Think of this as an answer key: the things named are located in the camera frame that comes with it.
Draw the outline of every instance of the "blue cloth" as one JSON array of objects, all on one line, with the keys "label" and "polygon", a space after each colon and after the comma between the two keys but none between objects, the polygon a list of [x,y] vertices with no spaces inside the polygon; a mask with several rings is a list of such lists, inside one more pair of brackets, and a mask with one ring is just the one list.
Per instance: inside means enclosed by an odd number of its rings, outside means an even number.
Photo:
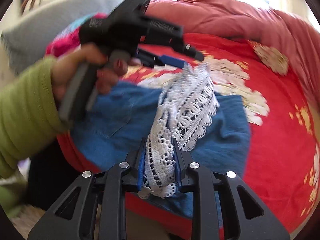
[{"label": "blue cloth", "polygon": [[[147,137],[156,115],[160,89],[147,89],[119,82],[107,96],[99,96],[84,121],[71,131],[77,149],[101,170],[123,161]],[[220,173],[234,171],[242,176],[250,143],[249,125],[240,96],[216,95],[220,103],[206,135],[192,150],[193,160]],[[178,215],[192,217],[192,194],[177,193],[148,199]]]}]

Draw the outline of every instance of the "crochet lace fabric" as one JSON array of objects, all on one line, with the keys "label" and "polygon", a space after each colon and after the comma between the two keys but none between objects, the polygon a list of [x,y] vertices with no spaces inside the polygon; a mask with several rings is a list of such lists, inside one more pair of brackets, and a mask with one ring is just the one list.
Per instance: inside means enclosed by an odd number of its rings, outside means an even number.
[{"label": "crochet lace fabric", "polygon": [[172,138],[176,138],[179,149],[192,150],[219,107],[207,68],[207,64],[195,69],[186,65],[160,94],[147,140],[141,198],[150,193],[162,198],[176,193]]}]

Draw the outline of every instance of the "magenta cloth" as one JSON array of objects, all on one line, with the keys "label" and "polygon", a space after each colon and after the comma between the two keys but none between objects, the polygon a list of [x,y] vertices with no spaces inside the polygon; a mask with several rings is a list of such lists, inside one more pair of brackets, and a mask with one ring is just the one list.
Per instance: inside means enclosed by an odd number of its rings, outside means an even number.
[{"label": "magenta cloth", "polygon": [[320,110],[320,34],[297,16],[235,0],[154,0],[147,14],[183,25],[185,33],[245,38],[278,49]]}]

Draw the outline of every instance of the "green sleeve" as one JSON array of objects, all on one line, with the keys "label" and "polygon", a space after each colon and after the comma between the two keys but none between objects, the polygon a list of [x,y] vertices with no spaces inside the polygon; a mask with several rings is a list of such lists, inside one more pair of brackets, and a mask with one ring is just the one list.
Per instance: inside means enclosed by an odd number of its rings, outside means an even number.
[{"label": "green sleeve", "polygon": [[47,57],[0,91],[0,177],[11,176],[19,160],[49,144],[67,127],[58,118]]}]

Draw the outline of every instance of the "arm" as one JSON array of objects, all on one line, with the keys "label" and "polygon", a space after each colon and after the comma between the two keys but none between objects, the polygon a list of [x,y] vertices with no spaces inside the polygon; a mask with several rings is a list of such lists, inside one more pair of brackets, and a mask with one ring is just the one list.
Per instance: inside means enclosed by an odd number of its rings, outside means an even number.
[{"label": "arm", "polygon": [[[92,44],[59,59],[48,57],[28,68],[0,92],[0,178],[13,174],[19,160],[40,151],[68,129],[58,118],[55,102],[62,100],[80,62],[104,64],[107,58]],[[98,71],[96,86],[106,94],[127,72],[118,61]]]}]

